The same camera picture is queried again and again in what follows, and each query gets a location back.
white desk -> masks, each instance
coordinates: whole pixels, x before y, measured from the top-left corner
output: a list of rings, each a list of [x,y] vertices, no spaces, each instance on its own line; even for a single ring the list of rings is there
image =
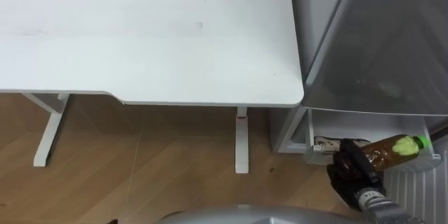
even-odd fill
[[[237,106],[240,118],[247,106],[294,106],[303,88],[291,0],[0,0],[0,92],[52,113],[36,166],[71,93]],[[245,155],[246,119],[239,130]]]

wooden floor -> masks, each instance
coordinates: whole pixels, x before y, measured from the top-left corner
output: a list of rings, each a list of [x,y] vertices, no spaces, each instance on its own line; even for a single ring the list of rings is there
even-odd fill
[[[235,110],[123,106],[72,96],[46,168],[32,161],[48,114],[0,94],[0,224],[153,223],[173,211],[291,205],[357,217],[324,167],[273,154],[265,109],[249,111],[250,174],[235,174]]]

desk foot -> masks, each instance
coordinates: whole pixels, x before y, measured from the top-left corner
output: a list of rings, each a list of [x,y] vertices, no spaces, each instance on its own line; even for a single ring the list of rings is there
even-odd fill
[[[69,99],[68,94],[23,94],[34,103],[38,104],[43,109],[50,112],[50,119],[48,119],[47,127],[43,132],[41,142],[37,148],[34,156],[33,166],[45,167],[47,165],[48,156],[51,151],[51,146],[55,140],[57,128],[62,119],[62,115]]]
[[[246,107],[238,107],[235,120],[235,172],[247,174],[249,173],[249,129]]]

plastic bottle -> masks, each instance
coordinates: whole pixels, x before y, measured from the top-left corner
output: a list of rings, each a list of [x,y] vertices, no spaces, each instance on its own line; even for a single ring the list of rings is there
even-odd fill
[[[419,156],[419,151],[429,146],[425,136],[400,134],[361,148],[377,172],[382,172]]]

refrigerator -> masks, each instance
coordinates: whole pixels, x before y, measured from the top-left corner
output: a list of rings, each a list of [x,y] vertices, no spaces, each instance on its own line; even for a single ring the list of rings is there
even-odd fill
[[[446,120],[448,0],[293,0],[293,8],[304,99],[272,109],[273,151],[326,165],[331,155],[316,136],[430,137],[428,122]],[[448,223],[447,142],[384,172],[388,196],[430,224]]]

